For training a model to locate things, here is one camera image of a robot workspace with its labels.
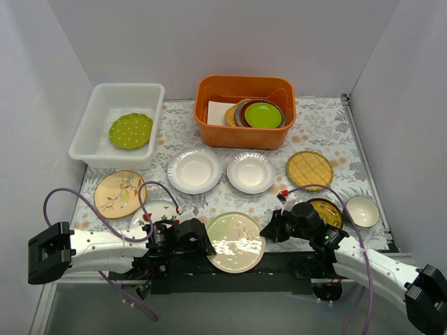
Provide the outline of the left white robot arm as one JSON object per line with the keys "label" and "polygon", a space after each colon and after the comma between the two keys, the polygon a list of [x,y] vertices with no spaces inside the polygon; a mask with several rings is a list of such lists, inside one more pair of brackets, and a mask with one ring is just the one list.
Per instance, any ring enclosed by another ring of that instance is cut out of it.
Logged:
{"label": "left white robot arm", "polygon": [[27,281],[40,285],[86,271],[127,273],[140,279],[155,270],[152,258],[216,253],[205,225],[197,218],[145,222],[119,234],[75,230],[67,222],[60,222],[28,241]]}

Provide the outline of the pale green cream plate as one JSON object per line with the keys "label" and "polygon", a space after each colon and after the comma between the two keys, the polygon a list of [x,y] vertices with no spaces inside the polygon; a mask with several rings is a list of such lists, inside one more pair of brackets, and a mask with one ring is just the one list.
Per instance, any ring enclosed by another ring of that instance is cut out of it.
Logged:
{"label": "pale green cream plate", "polygon": [[256,220],[240,212],[227,212],[213,218],[206,227],[216,251],[207,259],[217,269],[241,274],[253,269],[265,252],[265,238]]}

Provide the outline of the green polka dot plate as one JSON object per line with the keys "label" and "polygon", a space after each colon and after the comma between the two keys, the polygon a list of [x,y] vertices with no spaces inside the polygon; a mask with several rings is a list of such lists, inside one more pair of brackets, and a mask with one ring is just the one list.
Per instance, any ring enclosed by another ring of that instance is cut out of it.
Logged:
{"label": "green polka dot plate", "polygon": [[146,114],[125,114],[112,123],[109,140],[118,149],[139,149],[149,142],[152,126],[153,120]]}

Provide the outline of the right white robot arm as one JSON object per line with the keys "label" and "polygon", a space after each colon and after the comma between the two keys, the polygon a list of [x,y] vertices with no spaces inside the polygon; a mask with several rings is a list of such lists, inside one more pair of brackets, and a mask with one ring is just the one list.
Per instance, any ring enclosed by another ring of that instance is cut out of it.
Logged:
{"label": "right white robot arm", "polygon": [[319,257],[317,272],[373,290],[403,311],[423,334],[446,333],[446,277],[432,265],[415,267],[367,250],[344,230],[324,223],[308,202],[273,212],[261,236],[273,242],[305,239]]}

